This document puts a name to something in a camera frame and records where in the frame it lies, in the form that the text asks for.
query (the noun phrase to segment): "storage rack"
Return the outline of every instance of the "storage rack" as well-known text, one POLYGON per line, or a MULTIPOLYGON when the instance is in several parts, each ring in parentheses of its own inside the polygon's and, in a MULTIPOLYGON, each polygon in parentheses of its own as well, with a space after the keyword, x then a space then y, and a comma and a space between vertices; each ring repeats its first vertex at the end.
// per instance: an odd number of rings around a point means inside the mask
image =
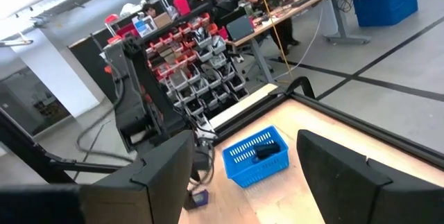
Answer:
POLYGON ((246 81, 226 55, 225 40, 206 8, 201 6, 144 37, 148 66, 162 89, 177 108, 198 123, 249 95, 246 81), (198 40, 196 31, 205 31, 205 37, 198 40))

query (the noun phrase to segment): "desk leg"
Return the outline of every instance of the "desk leg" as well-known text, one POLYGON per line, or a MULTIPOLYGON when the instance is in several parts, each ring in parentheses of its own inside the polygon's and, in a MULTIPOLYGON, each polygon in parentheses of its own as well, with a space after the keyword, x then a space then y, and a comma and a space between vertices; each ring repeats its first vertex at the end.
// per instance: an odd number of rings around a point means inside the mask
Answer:
POLYGON ((267 63, 265 62, 265 58, 261 53, 261 50, 259 48, 259 44, 257 41, 253 38, 251 41, 251 50, 253 51, 253 55, 255 56, 257 65, 262 71, 262 74, 265 77, 265 83, 274 83, 274 79, 271 76, 270 69, 268 68, 267 63))
POLYGON ((349 35, 347 34, 347 20, 345 15, 337 6, 333 5, 334 18, 338 24, 338 33, 334 35, 324 36, 328 42, 342 43, 342 44, 367 44, 371 41, 370 36, 349 35))

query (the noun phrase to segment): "workbench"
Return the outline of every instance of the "workbench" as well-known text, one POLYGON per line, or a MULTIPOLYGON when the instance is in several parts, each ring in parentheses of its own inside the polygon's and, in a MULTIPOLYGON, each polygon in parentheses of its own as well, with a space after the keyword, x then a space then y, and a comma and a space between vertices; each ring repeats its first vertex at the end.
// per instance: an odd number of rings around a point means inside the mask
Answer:
MULTIPOLYGON (((251 94, 212 119, 216 129, 236 121, 243 111, 276 94, 272 84, 251 94)), ((216 147, 213 181, 206 187, 208 205, 182 211, 181 224, 196 223, 324 223, 301 169, 296 137, 307 129, 397 170, 444 187, 443 158, 417 148, 409 140, 386 130, 362 123, 306 96, 276 96, 277 106, 233 133, 216 147), (242 189, 227 179, 221 152, 238 141, 274 125, 289 146, 290 166, 271 177, 242 189)))
MULTIPOLYGON (((287 7, 277 7, 273 11, 271 11, 271 16, 273 18, 274 24, 279 24, 280 22, 284 21, 285 19, 292 18, 295 15, 298 15, 305 10, 309 9, 312 6, 315 6, 317 3, 321 2, 322 0, 310 0, 307 3, 304 3, 303 5, 292 8, 291 6, 287 7)), ((334 18, 336 20, 336 23, 338 25, 338 33, 331 36, 325 36, 325 39, 328 42, 335 42, 335 43, 347 43, 347 44, 367 44, 371 40, 371 37, 368 36, 358 36, 358 35, 351 35, 347 31, 347 21, 345 19, 345 15, 343 12, 341 12, 338 8, 338 6, 335 6, 333 4, 334 9, 334 18)), ((262 72, 262 74, 265 77, 265 83, 273 83, 274 78, 271 76, 271 72, 268 68, 268 65, 265 61, 265 57, 262 55, 260 51, 259 43, 256 41, 256 37, 260 34, 262 34, 265 31, 268 31, 272 29, 271 20, 268 22, 264 22, 260 26, 256 26, 254 29, 254 33, 237 40, 236 42, 227 41, 227 44, 233 46, 234 49, 237 47, 240 47, 242 44, 245 44, 246 42, 250 42, 251 50, 253 52, 253 55, 255 56, 256 62, 262 72)))

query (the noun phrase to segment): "desk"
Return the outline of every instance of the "desk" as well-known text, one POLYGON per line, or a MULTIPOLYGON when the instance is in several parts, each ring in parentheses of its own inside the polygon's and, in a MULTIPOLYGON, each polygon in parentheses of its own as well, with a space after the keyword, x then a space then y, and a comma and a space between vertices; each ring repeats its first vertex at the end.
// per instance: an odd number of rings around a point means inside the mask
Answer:
MULTIPOLYGON (((281 15, 280 17, 278 17, 276 19, 273 18, 273 22, 275 24, 278 24, 278 23, 284 21, 285 19, 291 18, 294 15, 297 15, 297 14, 303 12, 304 10, 317 4, 320 1, 322 1, 322 0, 310 0, 300 7, 291 8, 291 9, 276 8, 274 11, 271 12, 272 15, 276 15, 279 12, 282 12, 283 10, 287 10, 287 11, 284 12, 284 14, 281 15)), ((347 21, 345 20, 345 15, 336 6, 333 6, 333 8, 334 8, 334 17, 335 17, 335 20, 338 24, 338 33, 335 35, 332 35, 332 36, 325 36, 326 40, 328 42, 341 42, 341 43, 352 43, 352 44, 367 44, 367 43, 369 43, 369 41, 371 39, 370 37, 349 35, 347 33, 347 28, 346 28, 347 21)), ((262 26, 256 27, 254 33, 244 37, 241 40, 238 40, 236 42, 231 42, 231 41, 227 42, 228 44, 232 45, 234 48, 241 46, 242 44, 244 44, 246 42, 251 43, 253 55, 255 56, 257 64, 266 79, 266 83, 273 83, 274 79, 271 76, 271 72, 268 69, 268 66, 265 62, 264 56, 261 54, 259 44, 255 40, 255 37, 258 36, 259 34, 262 34, 265 31, 270 30, 271 28, 272 28, 271 24, 264 24, 262 26)))
MULTIPOLYGON (((250 95, 225 111, 214 124, 228 120, 230 113, 237 114, 240 108, 260 100, 274 87, 267 85, 250 95)), ((182 211, 179 223, 324 223, 300 166, 296 150, 299 129, 308 129, 378 162, 444 187, 444 171, 289 99, 216 147, 214 179, 207 186, 210 203, 194 211, 182 211), (274 125, 288 144, 290 166, 242 189, 227 179, 221 151, 269 125, 274 125)))

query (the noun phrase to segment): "concrete floor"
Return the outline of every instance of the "concrete floor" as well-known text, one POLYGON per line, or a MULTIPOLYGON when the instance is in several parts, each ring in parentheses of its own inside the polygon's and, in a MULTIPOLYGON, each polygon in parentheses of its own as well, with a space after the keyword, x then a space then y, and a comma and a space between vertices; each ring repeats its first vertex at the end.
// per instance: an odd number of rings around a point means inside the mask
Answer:
MULTIPOLYGON (((359 28, 354 13, 350 12, 347 14, 350 31, 369 35, 373 38, 372 42, 367 45, 333 45, 318 35, 302 62, 304 67, 293 71, 293 77, 307 76, 315 94, 321 96, 322 103, 444 153, 440 132, 444 124, 444 87, 441 82, 444 80, 444 47, 441 43, 444 24, 439 21, 444 16, 444 7, 441 5, 441 0, 419 0, 419 12, 396 26, 386 28, 359 28), (424 33, 420 37, 380 58, 421 31, 424 33), (375 60, 379 62, 370 69, 355 74, 375 60), (339 83, 343 84, 332 90, 339 83)), ((294 35, 302 44, 291 50, 289 61, 299 62, 315 33, 318 18, 318 11, 311 10, 294 19, 294 35)), ((262 49, 266 55, 278 53, 271 40, 267 40, 262 49)), ((253 59, 246 57, 240 66, 250 62, 253 59)), ((275 76, 287 71, 282 63, 270 61, 269 64, 274 68, 275 76)), ((280 80, 291 78, 287 75, 280 80)), ((254 79, 248 82, 251 91, 262 85, 254 79)), ((41 136, 38 142, 61 157, 125 164, 93 155, 85 158, 85 154, 75 148, 75 140, 81 130, 107 108, 109 104, 104 103, 79 119, 66 121, 57 132, 41 136)), ((109 116, 107 121, 94 148, 128 155, 117 134, 113 116, 109 116)), ((97 131, 99 128, 83 140, 84 146, 91 146, 97 131)), ((100 174, 80 173, 76 180, 92 183, 102 177, 100 174)), ((14 155, 0 157, 0 185, 42 182, 14 155)))

